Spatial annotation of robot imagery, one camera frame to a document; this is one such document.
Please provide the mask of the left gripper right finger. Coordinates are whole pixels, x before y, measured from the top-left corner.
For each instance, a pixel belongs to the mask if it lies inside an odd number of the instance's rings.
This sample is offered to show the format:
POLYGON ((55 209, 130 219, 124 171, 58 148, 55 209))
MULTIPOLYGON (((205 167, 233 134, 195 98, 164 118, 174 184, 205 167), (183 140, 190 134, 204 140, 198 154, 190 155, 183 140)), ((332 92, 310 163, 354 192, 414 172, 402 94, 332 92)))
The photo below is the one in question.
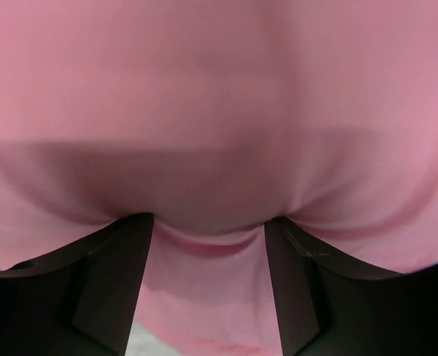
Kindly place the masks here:
POLYGON ((284 355, 438 355, 438 263, 400 274, 286 218, 265 245, 284 355))

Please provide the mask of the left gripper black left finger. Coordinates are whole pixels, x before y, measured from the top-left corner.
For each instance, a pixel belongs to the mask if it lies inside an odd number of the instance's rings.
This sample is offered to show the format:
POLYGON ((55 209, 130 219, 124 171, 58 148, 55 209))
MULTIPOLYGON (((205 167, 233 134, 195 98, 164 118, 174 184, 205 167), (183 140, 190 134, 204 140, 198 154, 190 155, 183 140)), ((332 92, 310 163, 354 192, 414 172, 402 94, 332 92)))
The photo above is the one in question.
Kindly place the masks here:
POLYGON ((133 215, 0 270, 0 355, 123 355, 152 230, 133 215))

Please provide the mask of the pink pillowcase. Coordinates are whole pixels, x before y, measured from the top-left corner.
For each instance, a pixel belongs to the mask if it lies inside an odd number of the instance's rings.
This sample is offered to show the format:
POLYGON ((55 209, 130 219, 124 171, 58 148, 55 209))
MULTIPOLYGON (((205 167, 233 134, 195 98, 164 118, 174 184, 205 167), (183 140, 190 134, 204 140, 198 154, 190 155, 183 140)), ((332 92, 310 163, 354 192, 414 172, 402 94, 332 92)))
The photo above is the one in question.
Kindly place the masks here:
POLYGON ((438 1, 0 1, 0 268, 142 212, 184 355, 280 354, 274 217, 438 261, 438 1))

